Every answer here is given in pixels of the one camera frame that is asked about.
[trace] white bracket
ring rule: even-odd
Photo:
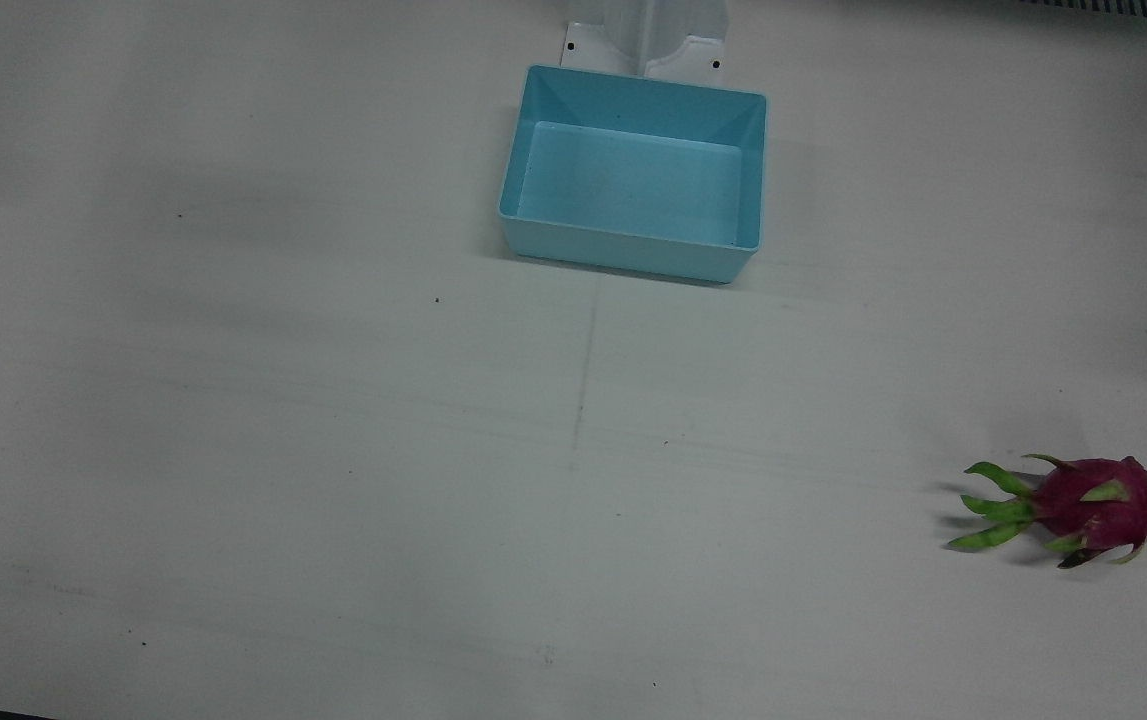
[[[723,0],[572,0],[560,65],[723,85]]]

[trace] white table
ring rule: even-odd
[[[944,550],[1147,465],[1147,19],[729,3],[727,287],[496,220],[563,3],[0,3],[0,709],[1147,717],[1147,550]]]

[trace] light blue container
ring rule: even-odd
[[[499,213],[517,255],[729,282],[760,249],[768,101],[535,65]]]

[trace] dragon fruit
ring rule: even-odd
[[[977,462],[966,474],[983,475],[1004,492],[1007,501],[961,495],[967,509],[992,521],[994,526],[970,537],[953,539],[960,550],[994,547],[1017,537],[1031,523],[1044,525],[1056,539],[1044,547],[1068,555],[1058,568],[1075,568],[1111,548],[1131,543],[1133,559],[1147,541],[1147,470],[1129,456],[1123,460],[1075,460],[1051,455],[1025,455],[1048,461],[1053,470],[1039,487],[1030,488],[1000,465]]]

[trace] pink fruit skin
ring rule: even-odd
[[[1100,484],[1117,479],[1128,500],[1082,502]],[[1123,460],[1076,460],[1054,469],[1031,496],[1035,519],[1054,537],[1084,534],[1086,550],[1110,550],[1147,539],[1147,470],[1129,456]]]

